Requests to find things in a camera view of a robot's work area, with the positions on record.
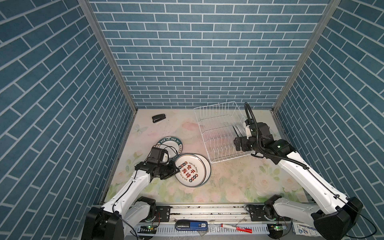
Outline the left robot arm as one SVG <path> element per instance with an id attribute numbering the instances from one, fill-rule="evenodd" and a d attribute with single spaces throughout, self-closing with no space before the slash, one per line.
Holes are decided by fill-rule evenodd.
<path id="1" fill-rule="evenodd" d="M 168 151 L 152 147 L 146 160 L 138 163 L 129 181 L 100 207 L 87 213 L 82 240 L 123 240 L 127 233 L 139 239 L 135 226 L 143 220 L 156 217 L 156 201 L 139 197 L 154 178 L 166 180 L 179 173 Z"/>

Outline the white wire dish rack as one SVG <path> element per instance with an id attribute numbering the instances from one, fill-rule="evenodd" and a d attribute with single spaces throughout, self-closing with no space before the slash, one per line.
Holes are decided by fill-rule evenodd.
<path id="1" fill-rule="evenodd" d="M 226 102 L 194 108 L 204 145 L 212 164 L 250 155 L 236 151 L 233 126 L 246 118 L 236 102 Z"/>

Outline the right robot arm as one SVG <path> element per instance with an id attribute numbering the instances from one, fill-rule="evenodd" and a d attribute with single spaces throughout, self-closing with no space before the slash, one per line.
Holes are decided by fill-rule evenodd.
<path id="1" fill-rule="evenodd" d="M 292 202 L 274 195 L 264 203 L 265 217 L 277 220 L 288 217 L 314 227 L 326 240 L 341 240 L 356 224 L 363 208 L 356 197 L 347 197 L 311 168 L 286 140 L 274 140 L 265 123 L 244 123 L 245 133 L 234 127 L 237 151 L 254 151 L 256 158 L 270 159 L 286 171 L 314 199 L 313 204 Z"/>

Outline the plate with flower outline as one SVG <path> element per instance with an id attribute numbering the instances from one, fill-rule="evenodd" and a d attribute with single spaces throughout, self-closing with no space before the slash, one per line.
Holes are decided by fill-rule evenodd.
<path id="1" fill-rule="evenodd" d="M 200 184 L 200 186 L 202 186 L 209 180 L 209 178 L 211 176 L 212 168 L 211 168 L 211 164 L 210 164 L 209 160 L 206 157 L 199 155 L 199 154 L 196 154 L 196 156 L 201 159 L 201 161 L 204 163 L 204 165 L 206 167 L 206 177 L 205 177 L 204 181 Z"/>

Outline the white plate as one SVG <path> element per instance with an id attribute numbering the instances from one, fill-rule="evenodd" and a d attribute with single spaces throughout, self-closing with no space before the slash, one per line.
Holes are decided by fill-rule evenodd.
<path id="1" fill-rule="evenodd" d="M 243 124 L 236 124 L 236 126 L 238 127 L 238 129 L 240 130 L 240 132 L 242 133 L 242 137 L 247 137 L 247 134 L 246 134 L 246 130 L 245 130 L 245 127 Z"/>
<path id="2" fill-rule="evenodd" d="M 183 151 L 182 141 L 172 136 L 160 139 L 157 142 L 156 147 L 160 149 L 165 149 L 168 152 L 169 160 L 171 161 L 177 159 Z"/>
<path id="3" fill-rule="evenodd" d="M 237 126 L 233 126 L 233 129 L 234 129 L 238 138 L 243 136 Z"/>

